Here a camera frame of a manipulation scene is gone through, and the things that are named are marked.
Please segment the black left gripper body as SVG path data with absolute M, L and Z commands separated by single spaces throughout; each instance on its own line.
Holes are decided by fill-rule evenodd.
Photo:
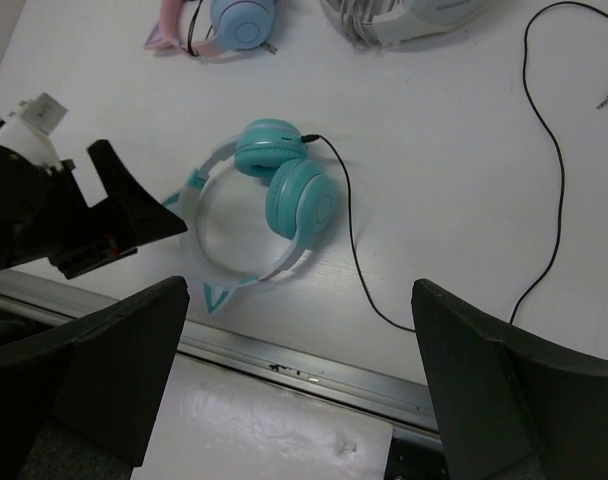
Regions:
M 0 145 L 0 271 L 47 259 L 72 279 L 136 253 L 86 203 L 74 169 L 71 160 L 36 165 Z

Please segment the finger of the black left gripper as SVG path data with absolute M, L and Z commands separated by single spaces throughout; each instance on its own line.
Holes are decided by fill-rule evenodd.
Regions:
M 136 181 L 108 140 L 95 141 L 87 151 L 106 192 L 90 211 L 115 250 L 133 250 L 187 231 L 180 217 Z

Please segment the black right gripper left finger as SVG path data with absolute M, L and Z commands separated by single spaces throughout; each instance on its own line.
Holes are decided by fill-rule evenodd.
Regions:
M 130 478 L 188 304 L 173 276 L 57 327 L 0 319 L 0 479 Z

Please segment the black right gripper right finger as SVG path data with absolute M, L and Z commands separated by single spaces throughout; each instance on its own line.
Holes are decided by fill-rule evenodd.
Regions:
M 453 479 L 608 479 L 608 360 L 420 279 L 411 308 Z

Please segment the teal cat-ear headphones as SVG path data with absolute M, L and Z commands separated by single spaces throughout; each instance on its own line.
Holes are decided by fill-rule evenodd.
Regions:
M 338 193 L 334 180 L 309 156 L 308 144 L 317 139 L 316 135 L 302 134 L 284 120 L 253 121 L 216 146 L 208 159 L 193 169 L 182 188 L 163 200 L 162 205 L 187 226 L 180 245 L 184 258 L 200 278 L 208 314 L 220 311 L 236 291 L 289 270 L 330 223 Z M 208 265 L 196 220 L 211 171 L 228 159 L 233 160 L 238 172 L 268 181 L 266 222 L 275 234 L 290 241 L 268 270 L 236 281 L 219 277 Z

